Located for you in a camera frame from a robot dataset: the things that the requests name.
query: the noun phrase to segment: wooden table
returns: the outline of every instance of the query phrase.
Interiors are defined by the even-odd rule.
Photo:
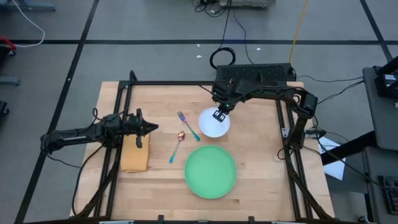
[[[302,83],[289,85],[302,86]],[[117,86],[118,82],[103,82],[97,103],[99,117],[113,112]],[[246,221],[248,216],[254,216],[256,221],[295,220],[285,162],[276,156],[282,148],[282,140],[275,101],[252,99],[238,103],[230,113],[231,127],[228,133],[217,139],[206,137],[198,127],[201,111],[211,106],[217,105],[212,102],[209,93],[198,86],[133,87],[130,112],[135,113],[137,108],[141,108],[144,119],[158,124],[159,128],[150,133],[148,171],[119,172],[112,219],[156,220],[158,215],[164,215],[165,220]],[[196,142],[179,120],[176,114],[178,110],[187,117],[201,138],[200,142]],[[307,125],[311,127],[312,122],[309,121]],[[181,130],[187,136],[180,144],[174,163],[169,164],[177,143],[177,133]],[[238,168],[238,179],[233,189],[224,197],[214,200],[196,196],[186,185],[183,176],[188,155],[207,144],[226,149],[234,157]],[[304,145],[317,149],[316,141],[312,139],[307,139]],[[99,143],[88,144],[85,158],[98,146]],[[100,150],[82,172],[76,196],[78,211],[98,187],[104,152],[104,149]],[[302,149],[302,160],[309,191],[333,216],[320,156]],[[297,190],[300,211],[305,217],[302,194]],[[106,205],[107,199],[108,193],[105,193],[103,205]],[[104,214],[104,208],[102,206],[101,214]]]

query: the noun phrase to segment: black metal frame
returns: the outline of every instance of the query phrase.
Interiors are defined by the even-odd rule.
[[[118,93],[116,95],[116,101],[115,101],[115,106],[114,106],[114,113],[117,113],[120,109],[120,104],[121,104],[121,96],[122,96],[122,92],[123,90],[127,87],[127,94],[126,94],[126,99],[125,99],[125,104],[124,104],[124,109],[128,109],[129,108],[129,102],[131,99],[131,94],[132,94],[132,86],[133,85],[212,85],[213,82],[210,81],[137,81],[137,79],[134,77],[134,81],[120,81],[119,85],[118,85]],[[282,106],[281,106],[281,102],[279,100],[276,101],[276,108],[277,108],[277,114],[278,114],[278,118],[279,118],[279,125],[280,125],[280,131],[282,133],[282,128],[285,127],[285,123],[284,123],[284,115],[282,112]],[[290,128],[292,128],[294,126],[294,118],[293,118],[293,114],[292,111],[290,110],[290,108],[286,107],[287,110],[287,116],[288,116],[288,120],[289,120],[289,126]],[[126,113],[123,114],[123,120],[126,119]],[[116,163],[116,167],[119,167],[120,164],[120,155],[121,155],[121,148],[123,145],[123,138],[120,137],[118,139],[118,144],[119,147],[116,148],[116,156],[115,156],[115,161],[114,161],[114,165]],[[109,166],[109,162],[110,162],[110,157],[111,157],[111,148],[107,148],[106,149],[106,153],[105,153],[105,157],[104,157],[104,162],[103,162],[103,169],[102,169],[102,173],[101,173],[101,180],[100,180],[100,186],[101,188],[106,188],[107,184],[104,185],[104,183],[106,182],[106,177],[107,173],[108,173],[108,166]],[[287,169],[291,169],[292,166],[292,159],[289,155],[290,148],[287,146],[284,146],[284,154],[285,154],[285,158],[286,158],[286,165],[287,165]],[[296,165],[297,165],[297,170],[298,170],[298,176],[301,180],[301,182],[303,183],[302,186],[306,187],[306,182],[305,182],[305,174],[304,174],[304,168],[303,168],[303,163],[302,163],[302,158],[301,158],[301,154],[300,151],[295,151],[295,160],[296,160]],[[40,160],[38,161],[38,164],[40,165],[40,163],[44,163],[44,160]],[[41,224],[53,224],[53,223],[98,223],[99,221],[109,221],[111,220],[111,214],[112,214],[112,209],[113,209],[113,201],[114,201],[114,194],[116,191],[116,182],[118,179],[118,169],[116,170],[112,170],[110,172],[114,172],[112,174],[113,178],[111,180],[111,185],[109,188],[109,197],[108,197],[108,201],[107,201],[107,205],[106,205],[106,213],[105,216],[100,216],[100,210],[101,210],[101,206],[102,206],[102,194],[98,194],[98,192],[103,192],[103,190],[99,189],[97,191],[97,193],[95,194],[95,196],[93,197],[93,199],[91,199],[90,201],[94,201],[95,203],[93,204],[93,206],[90,206],[90,210],[87,210],[84,212],[84,215],[80,215],[77,217],[73,217],[70,219],[66,219],[66,220],[52,220],[52,221],[44,221],[44,222],[35,222],[37,224],[41,223]],[[34,179],[37,182],[37,179],[39,178],[40,172],[36,173],[34,171],[33,175],[32,175],[32,179]],[[291,177],[290,175],[288,175],[289,178],[289,185],[290,185],[290,193],[292,196],[292,205],[293,205],[293,210],[294,210],[294,215],[295,215],[295,221],[296,222],[302,222],[302,223],[313,223],[313,224],[326,224],[326,223],[339,223],[339,224],[344,224],[344,223],[351,223],[351,222],[341,222],[338,220],[325,220],[325,219],[313,219],[313,215],[312,215],[312,208],[310,206],[310,203],[308,201],[307,198],[303,197],[303,201],[305,204],[305,213],[306,213],[306,218],[301,217],[301,213],[300,213],[300,205],[299,205],[299,200],[297,197],[297,190],[296,190],[296,183],[297,180],[295,181],[293,177]],[[35,185],[29,185],[28,189],[27,189],[27,193],[25,195],[25,197],[29,197],[29,195],[27,196],[28,192],[33,192],[33,190],[35,188]],[[88,215],[90,214],[90,212],[92,211],[92,209],[94,210],[93,212],[93,217],[88,217]],[[162,224],[162,223],[170,223],[170,224],[183,224],[183,223],[196,223],[196,222],[200,222],[200,221],[164,221],[164,217],[163,215],[159,215],[158,220],[134,220],[134,223],[158,223],[158,224]],[[214,223],[214,224],[225,224],[225,223],[234,223],[234,224],[247,224],[248,222],[250,224],[255,224],[255,223],[260,223],[260,224],[266,224],[266,223],[272,223],[272,222],[256,222],[254,221],[254,217],[248,217],[248,222],[214,222],[214,221],[207,221],[208,223]]]

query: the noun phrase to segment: gold spoon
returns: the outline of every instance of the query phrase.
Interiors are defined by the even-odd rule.
[[[175,153],[177,152],[178,146],[180,145],[180,142],[182,142],[182,141],[185,139],[185,133],[184,133],[183,131],[181,131],[181,132],[178,134],[177,138],[178,138],[178,143],[177,143],[177,146],[176,146],[175,149],[174,149],[174,152],[173,152],[173,154],[172,154],[172,157],[170,157],[170,160],[169,160],[170,163],[173,163],[174,157],[175,157]]]

